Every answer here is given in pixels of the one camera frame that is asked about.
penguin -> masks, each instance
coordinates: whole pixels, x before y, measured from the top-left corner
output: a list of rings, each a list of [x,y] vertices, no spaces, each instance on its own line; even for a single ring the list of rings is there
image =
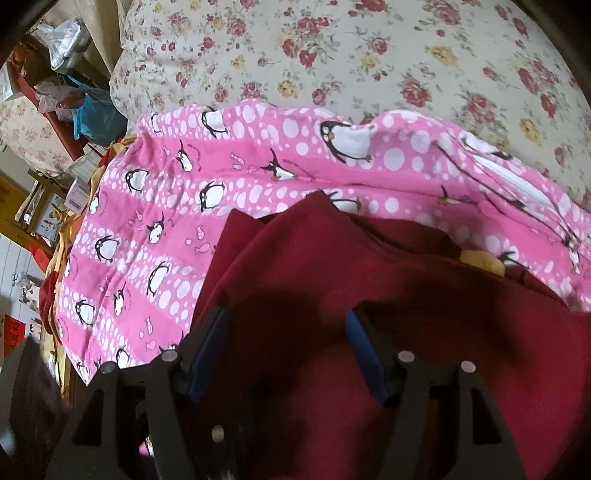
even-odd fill
[[[164,277],[168,275],[169,271],[170,266],[165,265],[164,262],[160,262],[160,265],[152,270],[152,273],[148,279],[148,288],[146,289],[146,295],[148,298],[154,298],[156,296],[160,284],[163,282]]]
[[[326,120],[320,124],[322,140],[330,153],[342,163],[345,158],[371,161],[369,147],[371,145],[372,127],[353,129],[351,125]]]
[[[228,133],[226,125],[223,123],[223,114],[208,106],[209,110],[204,110],[201,114],[201,122],[203,126],[209,130],[213,138],[217,138],[216,134]]]
[[[99,257],[99,260],[107,260],[112,263],[118,246],[119,240],[115,240],[111,235],[105,235],[95,243],[96,256]]]
[[[123,294],[123,290],[125,288],[125,283],[123,283],[123,287],[120,290],[115,292],[113,295],[113,303],[115,305],[115,316],[118,317],[123,312],[123,302],[125,301],[125,295]]]
[[[158,124],[156,123],[155,118],[158,116],[157,113],[152,113],[152,115],[150,115],[150,127],[152,128],[152,132],[154,132],[155,134],[161,134],[162,130],[160,130],[158,128]]]
[[[95,196],[92,197],[90,204],[88,205],[88,213],[94,215],[99,208],[99,191],[97,190]]]
[[[270,148],[269,150],[271,150],[271,153],[273,153],[273,160],[271,160],[266,167],[261,167],[261,170],[272,172],[272,181],[297,180],[297,175],[295,173],[292,173],[289,170],[284,169],[281,165],[279,165],[279,161],[277,160],[277,155],[275,155],[275,151],[272,148]]]
[[[160,238],[164,232],[164,212],[162,212],[162,220],[158,220],[153,225],[148,225],[146,228],[150,231],[148,243],[155,245],[160,242]]]
[[[86,303],[85,299],[79,300],[74,305],[76,316],[84,325],[91,326],[95,322],[95,307],[90,303]]]
[[[76,364],[76,368],[82,381],[88,385],[90,383],[90,372],[88,371],[88,368],[85,365],[82,365],[80,362]]]
[[[361,200],[359,199],[335,199],[336,192],[329,193],[328,197],[332,204],[341,212],[359,213],[361,211]]]
[[[115,354],[115,361],[119,368],[127,368],[127,364],[129,363],[128,353],[123,348],[120,348]]]
[[[181,164],[183,171],[191,171],[193,169],[193,164],[191,163],[191,159],[187,155],[187,152],[184,150],[183,141],[179,141],[181,142],[181,148],[178,151],[176,159]]]
[[[201,211],[213,209],[223,200],[223,194],[226,187],[223,183],[214,183],[213,180],[205,185],[199,192],[199,202]]]
[[[181,342],[183,341],[184,338],[184,332],[181,332],[181,339],[178,343],[171,343],[168,348],[162,348],[160,345],[158,346],[158,348],[160,349],[160,353],[165,352],[166,350],[176,350],[178,348],[178,346],[181,344]]]
[[[136,168],[135,170],[129,170],[125,174],[125,183],[129,188],[130,192],[142,192],[144,184],[146,183],[146,177],[149,175],[148,170]]]

floral fabric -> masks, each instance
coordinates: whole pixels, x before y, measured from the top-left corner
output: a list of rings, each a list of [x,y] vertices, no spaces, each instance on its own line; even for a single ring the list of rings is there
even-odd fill
[[[591,207],[591,109],[509,0],[135,0],[111,95],[130,120],[260,98],[367,123],[451,119]]]
[[[42,173],[57,175],[73,163],[49,121],[25,96],[0,102],[0,138]]]

blue plastic bag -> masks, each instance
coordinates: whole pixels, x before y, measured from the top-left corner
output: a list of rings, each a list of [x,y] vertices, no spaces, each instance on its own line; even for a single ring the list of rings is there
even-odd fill
[[[86,94],[84,104],[74,112],[74,139],[84,135],[89,140],[108,148],[113,140],[123,136],[127,119],[113,105],[109,92],[89,87],[69,77]]]

maroon cloth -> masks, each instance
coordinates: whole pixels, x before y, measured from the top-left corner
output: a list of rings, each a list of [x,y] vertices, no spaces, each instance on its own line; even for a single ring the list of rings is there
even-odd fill
[[[348,216],[315,193],[272,219],[233,211],[192,327],[230,308],[228,347],[198,439],[261,382],[270,392],[245,478],[367,478],[390,413],[368,393],[344,332],[365,303],[399,349],[432,364],[473,361],[513,434],[527,477],[544,478],[587,407],[589,322],[528,273],[501,278],[457,261],[443,232]]]

plastic bag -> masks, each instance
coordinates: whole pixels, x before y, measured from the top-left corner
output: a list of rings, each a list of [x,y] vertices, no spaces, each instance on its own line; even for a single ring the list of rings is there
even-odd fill
[[[92,40],[81,18],[66,20],[55,28],[41,21],[32,35],[49,49],[51,69],[64,74],[74,68]]]
[[[13,100],[22,96],[17,84],[17,76],[9,63],[0,69],[0,100]]]
[[[54,85],[51,82],[41,82],[35,86],[38,110],[41,113],[55,112],[61,121],[74,121],[76,109],[84,105],[86,95],[83,90],[67,85]]]

